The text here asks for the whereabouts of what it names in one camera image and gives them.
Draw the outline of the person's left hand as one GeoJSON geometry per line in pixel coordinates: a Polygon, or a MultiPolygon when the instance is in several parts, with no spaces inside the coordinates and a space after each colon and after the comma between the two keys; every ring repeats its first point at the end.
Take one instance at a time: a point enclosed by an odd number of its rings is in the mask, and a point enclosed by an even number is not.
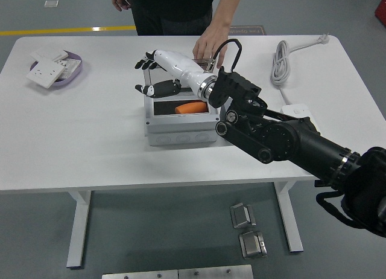
{"type": "Polygon", "coordinates": [[[230,27],[228,25],[210,24],[198,38],[192,50],[194,59],[210,59],[217,57],[217,68],[223,64],[227,46],[224,46],[216,55],[223,42],[228,39],[230,27]]]}

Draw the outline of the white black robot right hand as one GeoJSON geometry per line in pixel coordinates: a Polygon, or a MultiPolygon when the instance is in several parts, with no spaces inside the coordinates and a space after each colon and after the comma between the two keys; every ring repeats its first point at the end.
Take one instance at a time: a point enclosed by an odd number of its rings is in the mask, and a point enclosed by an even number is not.
{"type": "Polygon", "coordinates": [[[136,69],[164,69],[171,77],[150,85],[136,85],[135,89],[150,98],[163,98],[177,95],[182,87],[190,88],[201,100],[207,101],[217,76],[204,71],[186,55],[173,51],[155,50],[145,53],[135,65],[136,69]]]}

